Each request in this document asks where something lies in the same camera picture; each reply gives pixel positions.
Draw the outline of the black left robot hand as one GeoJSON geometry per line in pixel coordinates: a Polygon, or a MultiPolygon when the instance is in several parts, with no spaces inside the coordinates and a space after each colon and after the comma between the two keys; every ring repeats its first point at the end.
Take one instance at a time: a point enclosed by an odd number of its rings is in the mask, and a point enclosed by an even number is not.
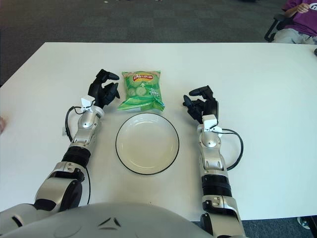
{"type": "Polygon", "coordinates": [[[109,105],[115,98],[120,99],[118,91],[118,83],[109,83],[106,86],[102,84],[106,83],[107,80],[119,80],[119,76],[101,69],[96,75],[96,79],[89,87],[88,95],[95,99],[94,106],[100,107],[109,105]]]}

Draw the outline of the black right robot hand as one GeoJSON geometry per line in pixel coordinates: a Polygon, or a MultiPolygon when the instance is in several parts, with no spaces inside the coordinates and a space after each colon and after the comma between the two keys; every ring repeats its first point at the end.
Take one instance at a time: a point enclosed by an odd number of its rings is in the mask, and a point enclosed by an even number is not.
{"type": "Polygon", "coordinates": [[[202,96],[205,101],[196,99],[192,101],[187,95],[183,96],[183,106],[187,113],[200,124],[203,123],[203,116],[214,115],[218,119],[218,101],[213,97],[213,91],[207,85],[189,92],[190,96],[202,96]]]}

